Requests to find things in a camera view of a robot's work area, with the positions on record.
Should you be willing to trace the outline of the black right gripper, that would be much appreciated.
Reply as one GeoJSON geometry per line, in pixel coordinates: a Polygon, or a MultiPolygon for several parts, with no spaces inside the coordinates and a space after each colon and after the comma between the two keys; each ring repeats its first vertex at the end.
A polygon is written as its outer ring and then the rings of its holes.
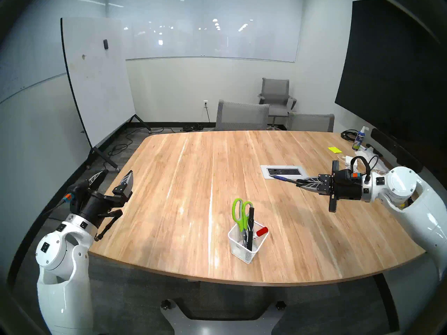
{"type": "Polygon", "coordinates": [[[297,179],[299,187],[319,195],[329,195],[329,212],[335,213],[338,200],[361,200],[362,173],[349,168],[339,170],[339,161],[332,161],[330,176],[312,176],[297,179]]]}

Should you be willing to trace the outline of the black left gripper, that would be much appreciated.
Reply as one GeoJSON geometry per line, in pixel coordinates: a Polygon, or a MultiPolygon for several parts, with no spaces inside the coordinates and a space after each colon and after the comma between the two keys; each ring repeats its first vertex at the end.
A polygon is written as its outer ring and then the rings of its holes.
{"type": "Polygon", "coordinates": [[[129,172],[121,179],[120,183],[112,190],[113,196],[99,193],[99,187],[104,182],[109,173],[108,169],[103,169],[89,178],[89,192],[87,200],[77,210],[77,215],[90,222],[95,227],[100,227],[105,218],[120,218],[121,210],[112,211],[114,208],[121,208],[122,203],[126,203],[132,196],[133,171],[129,172]]]}

